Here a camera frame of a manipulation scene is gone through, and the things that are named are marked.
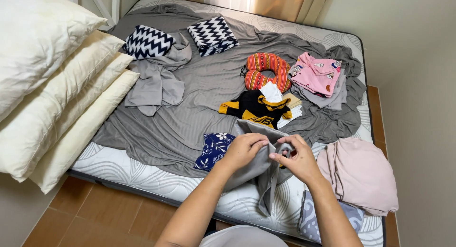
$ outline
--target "person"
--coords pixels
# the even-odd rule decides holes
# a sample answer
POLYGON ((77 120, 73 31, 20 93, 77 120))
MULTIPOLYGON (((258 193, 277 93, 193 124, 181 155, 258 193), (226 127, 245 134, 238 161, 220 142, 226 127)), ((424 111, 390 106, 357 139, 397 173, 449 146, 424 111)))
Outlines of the person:
MULTIPOLYGON (((287 142, 294 147, 289 158, 277 153, 271 153, 270 158, 286 166, 308 186, 315 204, 322 246, 362 247, 360 239, 340 208, 330 183, 320 172, 312 150, 304 139, 299 135, 293 135, 282 137, 277 142, 287 142)), ((228 227, 204 237, 227 180, 236 170, 247 165, 267 144, 268 139, 262 134, 248 133, 237 136, 224 158, 214 165, 176 210, 155 246, 286 247, 287 245, 277 236, 246 225, 228 227)))

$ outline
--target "mattress pattern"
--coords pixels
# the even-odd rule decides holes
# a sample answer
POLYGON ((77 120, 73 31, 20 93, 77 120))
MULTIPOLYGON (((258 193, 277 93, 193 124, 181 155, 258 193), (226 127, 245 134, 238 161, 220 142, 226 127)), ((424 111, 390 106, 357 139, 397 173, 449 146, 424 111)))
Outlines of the mattress pattern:
MULTIPOLYGON (((352 49, 354 57, 362 63, 362 71, 358 78, 365 83, 361 41, 354 35, 298 25, 287 21, 265 18, 185 0, 140 0, 134 5, 131 11, 168 3, 183 5, 195 12, 221 13, 223 16, 241 20, 258 29, 280 33, 293 33, 304 40, 322 43, 327 48, 335 45, 348 46, 352 49)), ((361 115, 361 126, 353 137, 372 142, 366 93, 364 93, 362 104, 358 106, 358 110, 361 115)), ((326 144, 320 143, 313 145, 312 151, 314 155, 317 156, 319 151, 325 146, 326 144)), ((180 202, 184 201, 191 191, 202 181, 202 179, 186 178, 164 172, 154 166, 144 165, 128 157, 124 150, 104 147, 93 142, 88 144, 72 166, 72 169, 180 202)), ((285 183, 278 186, 275 192, 272 215, 270 217, 264 217, 257 208, 259 194, 256 186, 243 184, 230 192, 222 194, 216 207, 216 212, 239 221, 246 221, 260 227, 268 228, 275 232, 306 239, 300 236, 296 229, 301 209, 302 193, 305 189, 306 186, 301 181, 296 177, 291 177, 285 183)), ((364 219, 359 237, 364 246, 383 246, 381 217, 367 216, 364 219)))

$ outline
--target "hand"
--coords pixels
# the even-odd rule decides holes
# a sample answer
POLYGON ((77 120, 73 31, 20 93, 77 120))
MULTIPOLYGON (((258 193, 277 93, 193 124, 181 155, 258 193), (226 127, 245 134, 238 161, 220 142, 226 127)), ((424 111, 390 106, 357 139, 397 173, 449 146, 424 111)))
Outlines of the hand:
POLYGON ((284 136, 278 139, 277 142, 291 144, 294 147, 294 151, 290 153, 289 158, 278 153, 269 154, 269 158, 287 167, 305 184, 313 182, 316 178, 323 177, 311 148, 300 135, 284 136))
POLYGON ((214 168, 223 167, 231 174, 244 167, 268 144, 268 138, 259 133, 247 133, 237 136, 229 146, 225 156, 215 163, 214 168))

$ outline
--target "folded pink clothing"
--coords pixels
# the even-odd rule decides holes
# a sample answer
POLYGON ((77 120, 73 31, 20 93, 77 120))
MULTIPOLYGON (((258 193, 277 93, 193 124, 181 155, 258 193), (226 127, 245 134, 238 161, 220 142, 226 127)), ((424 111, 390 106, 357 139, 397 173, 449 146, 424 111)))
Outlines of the folded pink clothing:
POLYGON ((372 143, 341 138, 320 152, 317 164, 337 199, 372 215, 385 216, 398 210, 393 170, 372 143))
POLYGON ((341 61, 315 59, 308 52, 298 57, 291 81, 312 93, 331 97, 339 78, 341 61))

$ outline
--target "cream pillow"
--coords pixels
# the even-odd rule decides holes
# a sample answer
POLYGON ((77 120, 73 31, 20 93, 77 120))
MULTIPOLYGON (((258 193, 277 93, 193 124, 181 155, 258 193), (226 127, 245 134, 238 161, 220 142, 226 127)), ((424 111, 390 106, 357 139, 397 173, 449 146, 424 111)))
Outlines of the cream pillow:
POLYGON ((0 121, 105 21, 68 0, 0 0, 0 121))
POLYGON ((54 147, 46 152, 30 175, 30 179, 40 186, 41 191, 47 194, 54 188, 138 77, 138 73, 124 70, 71 125, 54 147))
POLYGON ((32 158, 71 101, 114 56, 123 41, 95 31, 44 84, 0 122, 0 172, 21 180, 33 171, 32 158))
MULTIPOLYGON (((93 101, 105 91, 106 88, 119 76, 122 71, 133 60, 132 56, 117 52, 114 58, 81 90, 81 92, 73 98, 62 111, 60 119, 55 122, 54 126, 49 130, 47 137, 42 140, 40 147, 37 149, 32 164, 37 163, 44 153, 49 150, 74 123, 75 120, 84 112, 84 110, 93 101)), ((25 180, 34 171, 28 170, 18 181, 25 180)))

